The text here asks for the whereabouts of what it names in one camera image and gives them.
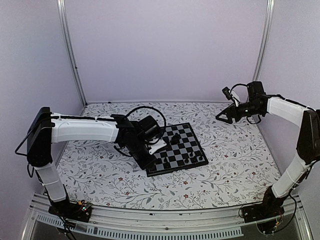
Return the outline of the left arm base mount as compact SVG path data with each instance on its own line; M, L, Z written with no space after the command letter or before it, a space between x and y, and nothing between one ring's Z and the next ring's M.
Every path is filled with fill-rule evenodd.
M71 202L65 199L51 202L48 212L61 218L88 223L91 218L92 204L85 200Z

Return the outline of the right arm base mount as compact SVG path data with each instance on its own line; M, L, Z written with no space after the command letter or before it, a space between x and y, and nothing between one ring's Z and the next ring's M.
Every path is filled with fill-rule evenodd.
M238 210L238 216L244 220L245 223L256 222L282 216L285 213L283 206L276 206L272 209L263 207L262 203L246 203Z

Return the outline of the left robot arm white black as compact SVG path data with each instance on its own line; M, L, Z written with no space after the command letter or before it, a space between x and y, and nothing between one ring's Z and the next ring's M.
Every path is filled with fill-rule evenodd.
M166 146L157 121L150 115L129 120L129 115L79 116L53 113L42 107L14 153L24 156L48 192L55 209L63 216L74 213L67 191L55 167L51 146L70 141L114 143L117 150L127 149L129 156L144 170L155 161L154 154Z

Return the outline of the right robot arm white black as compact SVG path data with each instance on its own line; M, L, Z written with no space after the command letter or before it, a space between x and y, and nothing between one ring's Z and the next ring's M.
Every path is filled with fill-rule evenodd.
M256 206L262 218L269 218L279 210L292 190L308 177L315 163L320 161L320 111L303 105L280 94L265 92L262 82L242 84L247 90L247 101L242 102L235 93L235 84L222 89L231 104L216 115L216 119L227 124L255 117L255 123L267 115L278 117L295 127L286 152L292 157L281 177L264 193L263 200Z

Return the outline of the black silver chess board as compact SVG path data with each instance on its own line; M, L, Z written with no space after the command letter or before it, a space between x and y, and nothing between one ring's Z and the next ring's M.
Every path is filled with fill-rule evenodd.
M174 134L181 137L178 144L171 144L170 140ZM148 177L169 174L179 170L192 169L209 164L209 161L198 141L190 123L180 123L169 125L165 128L162 139L167 143L166 147L156 152L154 164L146 170ZM194 157L190 158L190 152L194 152ZM198 162L197 156L202 155L203 161ZM184 163L184 157L188 157L189 162ZM164 169L164 159L167 158L170 168Z

